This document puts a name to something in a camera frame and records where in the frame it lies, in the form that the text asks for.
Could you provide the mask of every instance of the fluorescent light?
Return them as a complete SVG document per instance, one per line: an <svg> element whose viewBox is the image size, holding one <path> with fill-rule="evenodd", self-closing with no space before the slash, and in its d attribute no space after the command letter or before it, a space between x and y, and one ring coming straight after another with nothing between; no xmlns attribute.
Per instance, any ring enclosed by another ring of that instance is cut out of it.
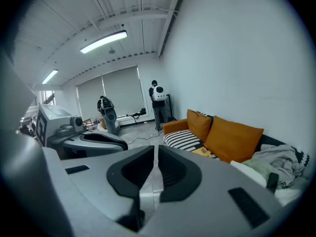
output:
<svg viewBox="0 0 316 237"><path fill-rule="evenodd" d="M120 40L122 38L127 37L127 32L125 30L119 31L110 35L107 35L105 37L102 37L100 39L97 39L96 41L90 43L89 45L85 46L80 50L81 53L87 53L97 47L100 47L102 45L105 45L107 43L113 42L115 40Z"/></svg>
<svg viewBox="0 0 316 237"><path fill-rule="evenodd" d="M49 75L48 77L46 77L46 79L42 82L42 84L47 83L49 80L51 80L51 78L58 72L57 69L54 69Z"/></svg>

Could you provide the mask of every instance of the orange cushion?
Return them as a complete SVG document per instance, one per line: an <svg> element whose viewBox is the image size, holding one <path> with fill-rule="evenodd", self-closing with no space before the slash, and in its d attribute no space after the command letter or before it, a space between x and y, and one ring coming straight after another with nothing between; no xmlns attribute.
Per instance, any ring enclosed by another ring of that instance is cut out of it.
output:
<svg viewBox="0 0 316 237"><path fill-rule="evenodd" d="M252 157L263 131L215 116L204 146L220 160L243 162Z"/></svg>
<svg viewBox="0 0 316 237"><path fill-rule="evenodd" d="M211 118L191 110L187 111L189 130L201 141L205 142L211 128Z"/></svg>

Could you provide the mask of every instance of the black and white striped pillow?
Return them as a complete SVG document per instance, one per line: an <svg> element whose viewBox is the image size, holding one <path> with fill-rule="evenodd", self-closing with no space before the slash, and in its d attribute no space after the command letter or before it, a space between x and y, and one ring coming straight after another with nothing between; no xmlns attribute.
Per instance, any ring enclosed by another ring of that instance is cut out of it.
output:
<svg viewBox="0 0 316 237"><path fill-rule="evenodd" d="M182 130L171 132L163 137L168 147L179 148L185 151L194 151L204 146L203 141L198 139L190 130ZM210 152L213 158L217 158L212 152Z"/></svg>

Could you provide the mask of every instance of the person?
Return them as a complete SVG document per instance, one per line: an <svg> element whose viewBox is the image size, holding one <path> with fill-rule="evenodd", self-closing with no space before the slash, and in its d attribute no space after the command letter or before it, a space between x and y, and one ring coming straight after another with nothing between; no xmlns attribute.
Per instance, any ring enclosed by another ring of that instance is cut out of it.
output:
<svg viewBox="0 0 316 237"><path fill-rule="evenodd" d="M167 114L166 114L166 108L164 106L164 101L154 101L153 99L154 87L156 87L157 85L158 85L157 81L153 80L152 87L149 89L149 95L153 102L153 110L154 110L155 121L156 121L156 130L161 131L162 128L160 127L159 111L161 111L164 123L167 123L168 119L167 119Z"/></svg>
<svg viewBox="0 0 316 237"><path fill-rule="evenodd" d="M106 116L106 114L105 114L105 110L101 108L101 101L104 101L104 100L106 100L106 97L100 96L100 99L99 99L99 101L98 101L98 103L97 103L98 111L101 113L101 115L102 115L102 117L103 117L103 121L104 121L104 124L105 124L105 126L106 126L108 132L111 133L111 134L117 135L118 132L117 132L117 129L116 129L116 127L115 127L115 122L111 122L111 121L107 118L107 116Z"/></svg>
<svg viewBox="0 0 316 237"><path fill-rule="evenodd" d="M30 133L30 130L28 129L28 127L25 124L20 128L20 132L33 137Z"/></svg>

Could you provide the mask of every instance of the roller blind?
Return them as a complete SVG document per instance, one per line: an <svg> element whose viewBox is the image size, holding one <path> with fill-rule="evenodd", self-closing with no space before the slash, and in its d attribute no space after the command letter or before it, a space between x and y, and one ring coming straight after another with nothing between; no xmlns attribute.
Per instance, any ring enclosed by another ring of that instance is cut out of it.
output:
<svg viewBox="0 0 316 237"><path fill-rule="evenodd" d="M78 95L83 120L101 118L97 110L98 100L104 96L101 76L78 85Z"/></svg>
<svg viewBox="0 0 316 237"><path fill-rule="evenodd" d="M117 116L133 114L144 108L137 67L102 75L104 91L114 104Z"/></svg>

